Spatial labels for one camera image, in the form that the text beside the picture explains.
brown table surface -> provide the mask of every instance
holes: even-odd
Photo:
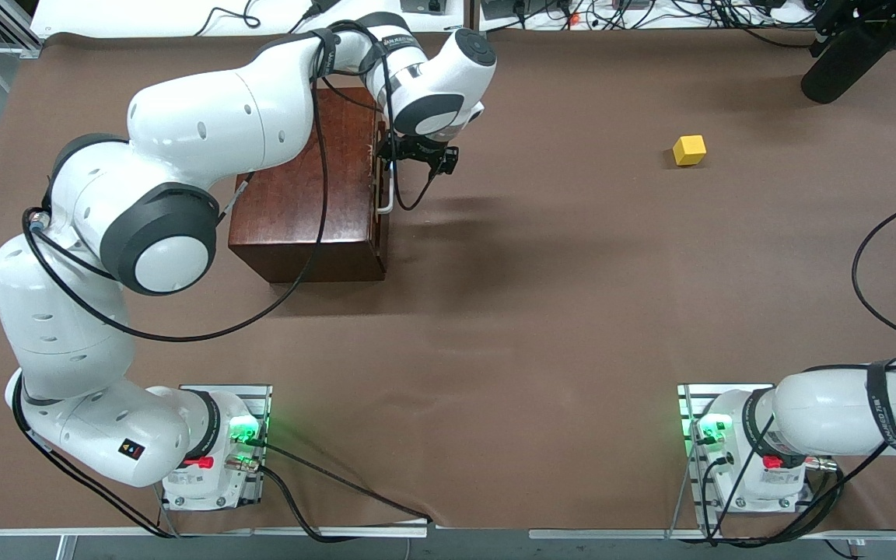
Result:
[[[125,132],[138,89],[240,66],[262,43],[54,37],[22,63],[0,123],[0,244],[65,142]],[[896,53],[821,107],[797,89],[806,53],[740,32],[505,32],[494,44],[486,114],[458,138],[458,171],[394,214],[386,281],[303,286],[216,341],[140,341],[128,376],[273,383],[275,442],[441,525],[666,528],[685,461],[677,383],[778,382],[896,355],[896,334],[849,284],[857,244],[896,210]],[[676,169],[667,150],[689,134],[710,153]],[[404,166],[408,198],[424,174]],[[214,194],[225,201],[230,184]],[[274,300],[221,230],[192,290],[129,295],[134,326],[206,332]],[[896,224],[860,273],[896,318]],[[0,328],[0,528],[127,525],[17,433],[2,398],[14,369]],[[403,518],[270,465],[315,524]],[[150,489],[120,492],[156,511]],[[294,524],[273,487],[260,506],[178,522]],[[682,526],[696,526],[691,507]],[[854,481],[828,527],[896,529],[896,460]]]

